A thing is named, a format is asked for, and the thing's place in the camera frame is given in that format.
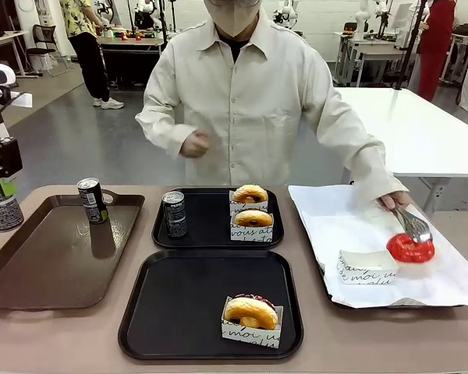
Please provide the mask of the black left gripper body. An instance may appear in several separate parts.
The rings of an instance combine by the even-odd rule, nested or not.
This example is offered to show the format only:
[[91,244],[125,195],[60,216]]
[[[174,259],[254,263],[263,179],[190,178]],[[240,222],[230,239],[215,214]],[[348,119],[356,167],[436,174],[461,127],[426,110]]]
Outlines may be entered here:
[[0,178],[12,177],[22,169],[23,162],[17,139],[0,136]]

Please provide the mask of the plain glazed donut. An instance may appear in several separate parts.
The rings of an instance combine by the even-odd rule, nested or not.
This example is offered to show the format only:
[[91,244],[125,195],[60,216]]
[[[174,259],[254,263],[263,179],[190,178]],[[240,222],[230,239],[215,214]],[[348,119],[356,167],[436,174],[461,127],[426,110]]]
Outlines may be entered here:
[[259,185],[242,185],[232,194],[236,203],[263,203],[268,201],[268,193]]
[[242,227],[270,227],[273,217],[263,210],[243,210],[234,217],[234,224]]

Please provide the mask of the white side table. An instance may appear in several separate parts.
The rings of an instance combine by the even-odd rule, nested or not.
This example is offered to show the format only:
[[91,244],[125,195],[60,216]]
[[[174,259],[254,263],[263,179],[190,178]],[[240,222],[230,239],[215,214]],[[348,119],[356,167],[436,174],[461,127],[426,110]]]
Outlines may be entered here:
[[423,211],[434,214],[454,178],[468,178],[468,125],[403,89],[339,87],[367,132],[383,142],[387,167],[430,189]]

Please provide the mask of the grey background work table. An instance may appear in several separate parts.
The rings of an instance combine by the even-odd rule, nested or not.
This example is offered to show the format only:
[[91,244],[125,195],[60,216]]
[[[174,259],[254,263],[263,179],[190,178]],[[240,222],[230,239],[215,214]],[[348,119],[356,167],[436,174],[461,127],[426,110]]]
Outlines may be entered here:
[[406,51],[398,49],[391,41],[358,41],[342,32],[334,32],[334,35],[339,39],[339,49],[332,76],[340,86],[380,86],[385,74],[396,72],[406,57]]

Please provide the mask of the beige face mask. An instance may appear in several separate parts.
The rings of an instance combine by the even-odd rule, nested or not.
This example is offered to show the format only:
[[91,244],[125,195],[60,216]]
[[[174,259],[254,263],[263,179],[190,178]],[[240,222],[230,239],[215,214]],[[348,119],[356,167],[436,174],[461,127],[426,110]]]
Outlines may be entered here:
[[261,0],[204,0],[214,24],[230,37],[237,37],[256,18]]

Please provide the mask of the person in beige shirt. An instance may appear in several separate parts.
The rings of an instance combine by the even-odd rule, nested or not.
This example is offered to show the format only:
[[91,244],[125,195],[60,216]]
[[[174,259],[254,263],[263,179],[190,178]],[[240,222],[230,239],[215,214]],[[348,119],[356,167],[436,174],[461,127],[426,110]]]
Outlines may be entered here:
[[332,151],[322,138],[333,125],[363,126],[326,61],[262,6],[237,37],[210,15],[175,35],[151,72],[145,104],[169,105],[176,123],[210,136],[204,156],[183,157],[191,185],[284,184],[301,123]]

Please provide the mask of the person's left hand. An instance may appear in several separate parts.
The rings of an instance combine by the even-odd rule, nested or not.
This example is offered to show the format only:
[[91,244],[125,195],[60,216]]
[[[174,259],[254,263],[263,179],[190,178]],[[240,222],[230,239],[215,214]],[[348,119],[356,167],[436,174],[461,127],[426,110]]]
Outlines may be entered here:
[[407,207],[412,202],[409,194],[405,191],[390,192],[379,197],[377,201],[385,210],[394,210],[399,206]]

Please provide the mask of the empty white script-print box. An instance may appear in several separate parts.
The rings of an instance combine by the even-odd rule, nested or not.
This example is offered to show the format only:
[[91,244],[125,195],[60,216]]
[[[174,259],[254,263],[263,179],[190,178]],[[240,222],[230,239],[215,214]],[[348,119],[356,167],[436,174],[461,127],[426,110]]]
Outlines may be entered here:
[[399,266],[389,251],[341,251],[337,263],[344,284],[389,285],[395,281]]

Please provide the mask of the metal serving tongs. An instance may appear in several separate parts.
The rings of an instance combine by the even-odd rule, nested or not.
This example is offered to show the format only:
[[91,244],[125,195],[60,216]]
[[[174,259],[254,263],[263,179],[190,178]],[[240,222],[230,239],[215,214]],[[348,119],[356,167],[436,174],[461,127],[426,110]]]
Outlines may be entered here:
[[427,222],[407,211],[402,206],[396,206],[392,213],[397,218],[405,233],[416,243],[426,243],[433,240]]

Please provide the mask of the chocolate sprinkle donut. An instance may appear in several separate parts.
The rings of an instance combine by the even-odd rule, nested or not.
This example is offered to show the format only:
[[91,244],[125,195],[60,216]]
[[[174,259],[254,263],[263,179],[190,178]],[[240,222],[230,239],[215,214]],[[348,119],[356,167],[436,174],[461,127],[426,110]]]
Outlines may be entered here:
[[253,294],[241,294],[225,305],[224,320],[254,329],[275,330],[278,314],[267,299]]

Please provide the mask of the white script-print donut box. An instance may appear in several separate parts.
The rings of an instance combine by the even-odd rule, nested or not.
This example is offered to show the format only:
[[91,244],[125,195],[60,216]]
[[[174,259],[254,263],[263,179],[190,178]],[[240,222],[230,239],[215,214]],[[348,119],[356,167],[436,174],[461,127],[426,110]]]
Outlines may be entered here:
[[[234,297],[228,296],[226,298],[225,305]],[[283,306],[275,305],[278,314],[278,325],[276,326],[275,330],[262,330],[240,326],[239,324],[231,323],[227,320],[224,320],[225,305],[222,310],[221,319],[222,338],[240,341],[247,344],[255,344],[266,348],[276,349],[279,347],[279,342],[282,334],[282,317],[284,312]]]

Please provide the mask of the red glazed donut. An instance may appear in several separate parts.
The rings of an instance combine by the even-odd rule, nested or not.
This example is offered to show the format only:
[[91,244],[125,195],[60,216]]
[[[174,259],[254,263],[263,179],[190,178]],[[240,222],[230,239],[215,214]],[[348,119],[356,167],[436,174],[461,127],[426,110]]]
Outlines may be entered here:
[[418,243],[407,234],[397,234],[390,238],[386,249],[401,263],[426,263],[435,255],[432,241]]

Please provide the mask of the bystander in yellow shirt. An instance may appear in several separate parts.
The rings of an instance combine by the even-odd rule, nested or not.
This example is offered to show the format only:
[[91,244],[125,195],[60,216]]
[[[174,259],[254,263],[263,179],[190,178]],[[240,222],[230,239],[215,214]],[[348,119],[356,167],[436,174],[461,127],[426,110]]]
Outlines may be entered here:
[[82,70],[83,79],[93,105],[105,110],[119,110],[124,103],[110,97],[105,64],[97,40],[97,30],[103,23],[98,19],[89,0],[58,0],[64,19],[66,35]]

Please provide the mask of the person's right hand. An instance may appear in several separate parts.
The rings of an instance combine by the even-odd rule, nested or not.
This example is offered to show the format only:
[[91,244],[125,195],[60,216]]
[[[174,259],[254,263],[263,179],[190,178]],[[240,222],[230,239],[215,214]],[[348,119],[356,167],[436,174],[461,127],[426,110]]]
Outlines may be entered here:
[[206,132],[196,130],[186,137],[179,154],[190,159],[201,158],[209,151],[210,145],[210,136]]

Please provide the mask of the white paper-lined tray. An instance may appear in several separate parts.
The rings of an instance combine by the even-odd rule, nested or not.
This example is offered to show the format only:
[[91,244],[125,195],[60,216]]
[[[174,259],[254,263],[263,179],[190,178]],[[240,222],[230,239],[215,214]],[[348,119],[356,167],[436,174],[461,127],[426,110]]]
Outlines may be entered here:
[[430,227],[432,260],[399,263],[389,285],[344,284],[337,271],[339,253],[386,251],[402,226],[378,203],[360,203],[352,185],[291,185],[288,190],[335,304],[355,309],[468,306],[468,261],[435,226]]

